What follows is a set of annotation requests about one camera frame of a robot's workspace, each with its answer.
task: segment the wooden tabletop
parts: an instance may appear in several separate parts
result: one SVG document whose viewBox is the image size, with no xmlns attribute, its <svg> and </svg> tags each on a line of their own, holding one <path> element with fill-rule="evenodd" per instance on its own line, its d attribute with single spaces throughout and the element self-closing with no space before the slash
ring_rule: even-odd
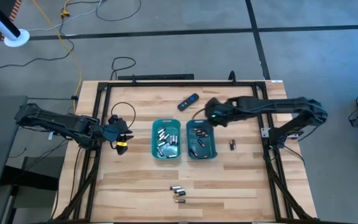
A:
<svg viewBox="0 0 358 224">
<path fill-rule="evenodd" d="M 96 81 L 83 82 L 77 114 L 91 116 L 97 84 Z M 266 82 L 266 85 L 270 99 L 287 97 L 282 82 Z M 193 93 L 199 94 L 200 100 L 185 111 L 178 111 L 177 104 Z M 92 222 L 275 220 L 256 118 L 229 123 L 226 128 L 216 127 L 216 158 L 192 161 L 186 153 L 186 122 L 193 114 L 212 97 L 224 102 L 230 97 L 252 96 L 251 87 L 114 87 L 111 94 L 109 112 L 120 101 L 128 102 L 136 109 L 136 120 L 131 127 L 135 138 L 128 142 L 129 150 L 122 156 L 118 156 L 108 144 L 103 145 Z M 123 117 L 128 124 L 133 119 L 133 110 L 127 105 L 116 106 L 114 114 Z M 160 161 L 150 153 L 152 124 L 162 118 L 174 118 L 181 122 L 182 155 L 178 160 Z M 204 115 L 200 113 L 197 118 L 202 119 Z M 291 120 L 291 115 L 273 114 L 273 120 L 276 126 L 281 126 Z M 230 151 L 230 139 L 236 140 L 235 151 Z M 296 141 L 287 141 L 287 146 L 300 153 Z M 77 152 L 78 145 L 69 143 L 60 177 L 55 216 L 70 201 Z M 289 191 L 305 211 L 315 217 L 302 161 L 286 149 L 281 149 L 281 153 Z M 80 152 L 76 167 L 74 191 L 78 188 L 83 156 L 84 149 Z M 172 185 L 186 189 L 186 196 L 180 197 L 186 199 L 186 203 L 174 202 L 173 192 L 169 190 Z M 82 217 L 87 195 L 85 193 L 85 200 L 81 204 Z M 284 217 L 282 194 L 279 192 L 278 196 Z"/>
</svg>

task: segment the teal bin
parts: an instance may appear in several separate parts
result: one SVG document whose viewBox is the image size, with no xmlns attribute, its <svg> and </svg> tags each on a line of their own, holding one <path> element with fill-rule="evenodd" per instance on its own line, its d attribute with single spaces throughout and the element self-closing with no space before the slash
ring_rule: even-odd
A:
<svg viewBox="0 0 358 224">
<path fill-rule="evenodd" d="M 195 128 L 205 130 L 208 137 L 200 137 L 197 135 Z M 190 120 L 186 124 L 187 133 L 187 150 L 188 155 L 192 159 L 206 160 L 215 158 L 218 153 L 215 148 L 214 129 L 205 119 Z"/>
<path fill-rule="evenodd" d="M 166 139 L 167 143 L 163 146 L 158 146 L 161 143 L 159 141 L 158 131 L 165 128 L 165 134 L 170 136 L 178 136 L 177 145 L 170 145 L 170 137 Z M 154 121 L 152 128 L 152 155 L 156 159 L 172 160 L 180 157 L 180 122 L 177 119 L 158 119 Z"/>
</svg>

